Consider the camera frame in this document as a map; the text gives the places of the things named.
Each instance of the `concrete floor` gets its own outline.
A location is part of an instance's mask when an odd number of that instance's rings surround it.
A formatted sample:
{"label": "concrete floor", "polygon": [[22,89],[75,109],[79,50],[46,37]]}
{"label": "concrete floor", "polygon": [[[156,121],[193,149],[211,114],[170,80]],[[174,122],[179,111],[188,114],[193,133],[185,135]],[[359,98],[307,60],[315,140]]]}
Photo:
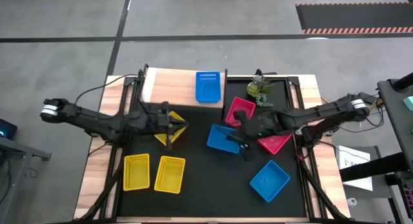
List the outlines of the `concrete floor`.
{"label": "concrete floor", "polygon": [[[124,36],[192,34],[300,34],[296,3],[395,2],[406,0],[132,0]],[[115,36],[125,0],[0,0],[0,37]],[[224,70],[250,74],[257,68],[279,74],[315,74],[327,99],[364,91],[401,77],[410,68],[411,38],[193,41],[122,43],[115,75],[137,72],[145,63],[165,68]],[[19,198],[16,223],[71,220],[90,138],[70,125],[40,120],[45,98],[73,101],[103,83],[113,43],[1,43],[0,118],[19,126],[16,140],[53,152],[34,161],[39,177],[29,179]],[[80,105],[96,110],[101,91]],[[356,123],[345,125],[352,130]],[[334,143],[379,145],[383,156],[399,152],[386,124],[371,132],[340,130]],[[360,201],[360,221],[392,220],[387,201]]]}

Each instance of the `blue plastic crate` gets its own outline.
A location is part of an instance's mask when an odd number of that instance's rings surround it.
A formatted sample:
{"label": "blue plastic crate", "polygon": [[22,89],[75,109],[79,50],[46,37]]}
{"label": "blue plastic crate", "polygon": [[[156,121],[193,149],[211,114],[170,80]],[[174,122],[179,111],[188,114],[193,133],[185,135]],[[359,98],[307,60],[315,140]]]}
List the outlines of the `blue plastic crate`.
{"label": "blue plastic crate", "polygon": [[221,100],[219,72],[196,72],[195,99],[199,103],[217,103]]}
{"label": "blue plastic crate", "polygon": [[227,140],[226,135],[233,130],[233,128],[223,127],[221,125],[212,125],[206,145],[208,147],[237,154],[239,152],[238,143]]}
{"label": "blue plastic crate", "polygon": [[266,202],[271,202],[288,181],[290,181],[290,176],[274,161],[270,160],[252,178],[250,185]]}

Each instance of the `yellow basket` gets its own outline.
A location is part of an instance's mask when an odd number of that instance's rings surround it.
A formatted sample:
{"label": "yellow basket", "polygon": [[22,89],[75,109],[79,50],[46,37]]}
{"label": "yellow basket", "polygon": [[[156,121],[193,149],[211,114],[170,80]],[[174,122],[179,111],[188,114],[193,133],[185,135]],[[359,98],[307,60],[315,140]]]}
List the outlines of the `yellow basket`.
{"label": "yellow basket", "polygon": [[155,191],[178,194],[181,191],[185,159],[162,156],[157,169]]}
{"label": "yellow basket", "polygon": [[[179,116],[174,111],[169,112],[169,116],[172,116],[178,120],[185,121],[181,116]],[[170,142],[173,143],[186,129],[187,127],[180,128],[175,134],[171,137]],[[155,137],[160,140],[166,146],[166,134],[155,134]]]}
{"label": "yellow basket", "polygon": [[123,190],[149,188],[149,154],[126,156],[123,167]]}

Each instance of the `pink basket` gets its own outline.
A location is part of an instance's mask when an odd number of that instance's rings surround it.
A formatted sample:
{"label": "pink basket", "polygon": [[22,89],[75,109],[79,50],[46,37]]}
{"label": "pink basket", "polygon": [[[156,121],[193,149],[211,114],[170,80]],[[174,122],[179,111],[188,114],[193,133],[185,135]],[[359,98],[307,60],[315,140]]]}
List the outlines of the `pink basket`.
{"label": "pink basket", "polygon": [[271,154],[277,154],[279,149],[290,139],[292,133],[287,136],[270,136],[263,137],[258,140],[258,143]]}
{"label": "pink basket", "polygon": [[254,109],[256,109],[255,103],[235,97],[227,117],[225,118],[225,123],[232,127],[239,127],[241,123],[238,120],[235,120],[234,112],[237,110],[244,110],[247,113],[247,117],[250,119],[254,113]]}

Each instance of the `potted plant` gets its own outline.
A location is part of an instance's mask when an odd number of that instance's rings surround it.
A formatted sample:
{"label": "potted plant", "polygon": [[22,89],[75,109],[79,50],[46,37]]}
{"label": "potted plant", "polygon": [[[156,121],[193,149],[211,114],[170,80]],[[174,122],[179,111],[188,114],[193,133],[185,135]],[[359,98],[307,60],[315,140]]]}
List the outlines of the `potted plant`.
{"label": "potted plant", "polygon": [[248,98],[259,107],[272,107],[272,103],[267,103],[267,94],[271,92],[273,86],[274,84],[263,75],[256,75],[247,86]]}

